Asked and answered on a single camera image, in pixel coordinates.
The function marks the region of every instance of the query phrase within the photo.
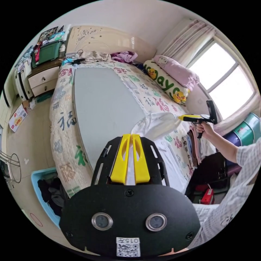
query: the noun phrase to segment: headboard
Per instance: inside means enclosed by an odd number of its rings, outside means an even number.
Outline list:
[[[97,51],[112,54],[115,52],[133,51],[138,54],[136,61],[144,63],[154,57],[157,49],[142,39],[125,32],[99,26],[74,26],[70,33],[66,55]]]

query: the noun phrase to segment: window frame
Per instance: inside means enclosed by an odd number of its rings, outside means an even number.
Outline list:
[[[241,65],[241,62],[237,59],[236,55],[233,55],[233,53],[229,50],[227,50],[226,48],[224,48],[217,40],[215,40],[214,38],[210,39],[195,55],[195,57],[191,60],[191,62],[188,64],[187,68],[190,68],[203,54],[205,54],[209,48],[211,46],[213,46],[214,44],[218,44],[223,50],[225,50],[227,52],[228,55],[230,55],[232,57],[232,59],[235,61],[235,64],[219,79],[217,80],[217,82],[215,82],[209,89],[206,89],[201,83],[198,84],[198,86],[200,87],[200,89],[203,91],[203,93],[206,95],[206,97],[208,99],[211,99],[210,96],[210,92],[212,92],[215,88],[217,88],[227,77],[229,77],[231,75],[231,73],[239,66],[240,69],[242,70],[242,72],[244,73],[244,76],[247,78],[252,90],[253,90],[253,94],[251,95],[251,97],[238,109],[236,110],[233,114],[235,114],[236,112],[238,112],[239,110],[241,110],[242,107],[244,107],[246,104],[248,104],[253,97],[256,95],[256,89],[254,88],[251,80],[249,79],[249,76],[247,75],[247,73],[244,70],[244,67]],[[219,119],[219,122],[223,121],[224,119],[221,116],[220,111],[218,110],[217,105],[215,104],[215,109],[216,109],[216,113],[217,113],[217,117]]]

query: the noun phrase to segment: bedspread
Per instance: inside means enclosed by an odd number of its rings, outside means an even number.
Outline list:
[[[133,65],[112,61],[62,66],[51,100],[49,119],[53,158],[59,178],[69,197],[88,187],[92,178],[92,171],[85,157],[77,128],[73,104],[73,72],[81,67],[105,67],[114,70],[146,114],[172,112],[182,115],[188,113],[183,106],[172,101],[149,76]],[[193,168],[190,167],[182,137],[187,135],[190,125],[189,122],[182,122],[177,130],[165,136],[165,139],[171,144],[188,182]]]

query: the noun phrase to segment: qr code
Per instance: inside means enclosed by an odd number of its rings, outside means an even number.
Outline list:
[[[140,257],[139,244],[117,244],[117,256]]]

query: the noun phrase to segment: hand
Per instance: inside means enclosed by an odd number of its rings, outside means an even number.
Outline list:
[[[177,254],[177,253],[181,253],[181,252],[184,252],[184,251],[187,251],[188,248],[184,248],[178,252],[174,252],[174,249],[171,250],[171,252],[167,253],[167,254],[164,254],[164,255],[161,255],[161,256],[169,256],[169,255],[174,255],[174,254]]]
[[[204,138],[207,138],[211,135],[213,135],[214,130],[211,128],[211,126],[207,122],[202,122],[201,124],[197,123],[196,129],[198,133],[203,133],[202,136]]]

